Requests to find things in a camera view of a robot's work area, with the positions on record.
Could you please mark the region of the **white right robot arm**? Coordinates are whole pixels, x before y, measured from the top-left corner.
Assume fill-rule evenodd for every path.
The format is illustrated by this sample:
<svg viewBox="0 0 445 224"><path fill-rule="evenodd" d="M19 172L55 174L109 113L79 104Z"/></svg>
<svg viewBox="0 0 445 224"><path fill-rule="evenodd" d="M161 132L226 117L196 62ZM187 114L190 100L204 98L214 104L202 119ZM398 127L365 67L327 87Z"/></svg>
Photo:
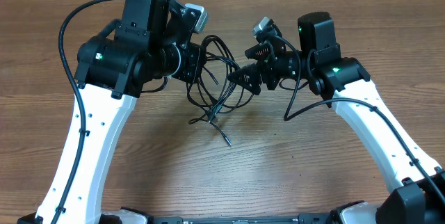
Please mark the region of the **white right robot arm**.
<svg viewBox="0 0 445 224"><path fill-rule="evenodd" d="M381 204L351 202L326 214L300 214L298 223L443 223L444 169L403 129L383 102L370 74L344 57L327 12L298 19L296 49L273 20L253 28L257 44L245 51L252 64L229 80L253 94L274 90L284 79L305 80L321 104L333 109L357 134L377 164L388 190Z"/></svg>

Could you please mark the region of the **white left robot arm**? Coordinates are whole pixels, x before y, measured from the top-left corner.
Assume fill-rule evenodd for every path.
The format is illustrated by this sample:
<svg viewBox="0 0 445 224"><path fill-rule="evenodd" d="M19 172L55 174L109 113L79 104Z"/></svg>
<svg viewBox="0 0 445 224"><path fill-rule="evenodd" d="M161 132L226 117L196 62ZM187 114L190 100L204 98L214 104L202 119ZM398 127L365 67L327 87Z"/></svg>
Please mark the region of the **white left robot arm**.
<svg viewBox="0 0 445 224"><path fill-rule="evenodd" d="M21 223L149 223L123 207L102 210L102 195L118 139L143 86L154 79L193 83L205 50L192 43L205 8L178 0L124 0L122 17L82 44L75 72L70 130L50 189Z"/></svg>

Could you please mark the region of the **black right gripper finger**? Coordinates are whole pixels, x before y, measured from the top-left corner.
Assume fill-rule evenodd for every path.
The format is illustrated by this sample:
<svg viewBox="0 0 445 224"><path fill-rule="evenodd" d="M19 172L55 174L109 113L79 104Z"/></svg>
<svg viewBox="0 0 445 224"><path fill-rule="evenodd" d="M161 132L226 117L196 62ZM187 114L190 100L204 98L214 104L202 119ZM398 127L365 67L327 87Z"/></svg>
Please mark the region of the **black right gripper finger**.
<svg viewBox="0 0 445 224"><path fill-rule="evenodd" d="M250 91L253 95L259 95L261 92L261 75L256 63L242 67L229 74L227 78L230 82Z"/></svg>
<svg viewBox="0 0 445 224"><path fill-rule="evenodd" d="M245 50L245 56L249 59L266 60L270 56L274 56L273 46L269 42L259 43Z"/></svg>

